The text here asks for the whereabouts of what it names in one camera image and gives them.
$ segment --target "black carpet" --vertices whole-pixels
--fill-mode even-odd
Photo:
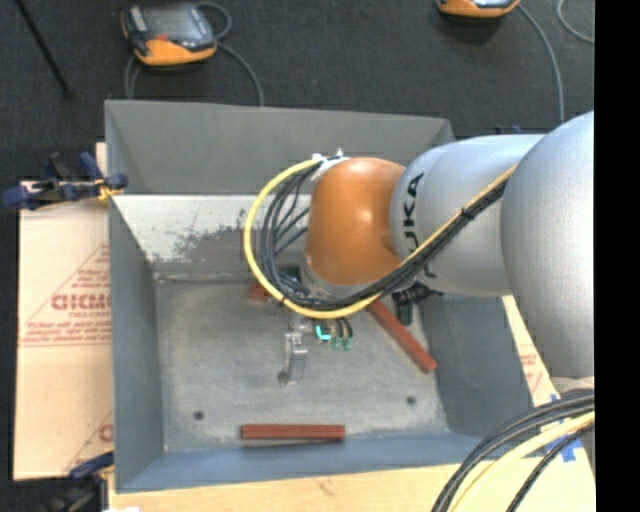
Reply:
[[[595,46],[562,26],[557,1],[522,0],[521,5],[555,52],[562,115],[569,120],[594,109]],[[16,3],[3,0],[0,189],[40,176],[53,151],[75,164],[81,151],[94,148],[104,135],[103,101],[124,96],[130,54],[119,26],[120,10],[128,5],[123,0],[24,2],[74,97],[63,97]],[[521,10],[498,25],[466,26],[443,19],[432,0],[220,4],[233,17],[224,42],[253,66],[268,106],[444,117],[459,138],[492,134],[498,125],[544,133],[562,118],[547,49]],[[577,30],[594,34],[595,0],[569,0],[563,12]],[[211,19],[220,28],[220,19],[213,13]],[[136,93],[176,101],[256,102],[248,74],[224,52],[180,75],[141,73]],[[63,482],[11,481],[17,297],[11,212],[0,215],[0,240],[0,511],[28,511]]]

